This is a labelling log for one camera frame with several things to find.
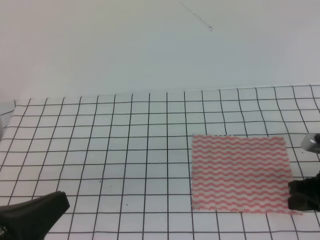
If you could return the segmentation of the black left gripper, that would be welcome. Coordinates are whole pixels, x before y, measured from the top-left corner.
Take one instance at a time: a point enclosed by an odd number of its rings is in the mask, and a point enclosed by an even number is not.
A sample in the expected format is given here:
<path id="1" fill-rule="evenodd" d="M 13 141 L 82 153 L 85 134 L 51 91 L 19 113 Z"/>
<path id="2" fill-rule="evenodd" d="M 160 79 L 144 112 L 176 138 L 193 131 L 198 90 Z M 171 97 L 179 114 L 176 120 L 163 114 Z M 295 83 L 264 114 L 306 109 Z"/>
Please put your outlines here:
<path id="1" fill-rule="evenodd" d="M 0 238 L 2 240 L 43 240 L 50 229 L 69 209 L 63 191 L 26 202 L 0 207 Z"/>

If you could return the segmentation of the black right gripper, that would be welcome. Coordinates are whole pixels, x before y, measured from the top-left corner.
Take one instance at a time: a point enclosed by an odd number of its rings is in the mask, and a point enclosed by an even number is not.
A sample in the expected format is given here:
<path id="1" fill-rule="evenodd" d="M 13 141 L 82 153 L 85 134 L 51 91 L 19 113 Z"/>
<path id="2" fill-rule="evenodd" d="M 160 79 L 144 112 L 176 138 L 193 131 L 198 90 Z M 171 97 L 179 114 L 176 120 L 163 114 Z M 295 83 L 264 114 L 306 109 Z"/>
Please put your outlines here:
<path id="1" fill-rule="evenodd" d="M 288 183 L 288 208 L 295 211 L 320 211 L 320 173 Z"/>

